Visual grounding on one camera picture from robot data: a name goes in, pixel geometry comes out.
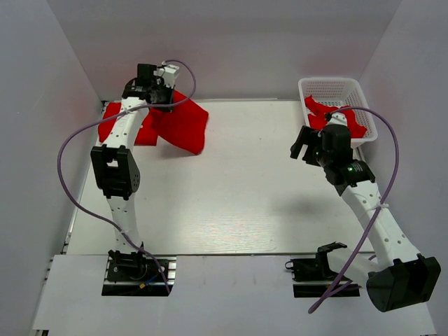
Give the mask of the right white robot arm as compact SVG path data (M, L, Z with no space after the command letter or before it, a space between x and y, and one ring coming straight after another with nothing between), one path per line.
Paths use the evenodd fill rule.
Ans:
M308 165L322 167L327 181L350 207L370 241L375 260L353 253L346 244L320 246L313 266L300 267L296 279L310 281L315 275L325 280L344 277L366 289L381 312L427 302L441 273L434 257L424 257L406 238L395 218L381 202L381 193L368 165L353 157L348 127L327 125L321 131L301 128L290 156Z

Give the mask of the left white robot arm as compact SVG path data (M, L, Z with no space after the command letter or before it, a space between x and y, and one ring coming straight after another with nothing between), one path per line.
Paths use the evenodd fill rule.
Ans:
M101 146L90 152L94 177L111 209L115 230L115 251L132 253L126 238L140 248L143 241L137 229L134 196L140 185L140 171L132 155L137 134L150 109L156 105L163 112L170 112L174 102L175 80L179 67L163 63L138 64L136 78L130 80L122 93L120 112L125 115L115 119L112 130Z

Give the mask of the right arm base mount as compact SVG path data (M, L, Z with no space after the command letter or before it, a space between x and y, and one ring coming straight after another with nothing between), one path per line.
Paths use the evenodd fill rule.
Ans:
M291 258L284 264L292 274L294 298L319 298L330 287L337 273L323 270L315 257ZM335 287L336 298L354 298L360 296L360 287L345 276Z

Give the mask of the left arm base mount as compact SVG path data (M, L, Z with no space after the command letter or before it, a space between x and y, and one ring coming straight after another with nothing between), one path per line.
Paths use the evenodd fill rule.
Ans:
M168 287L172 290L176 275L176 259L158 259ZM121 263L108 259L101 290L103 297L168 297L162 272L152 259L142 258Z

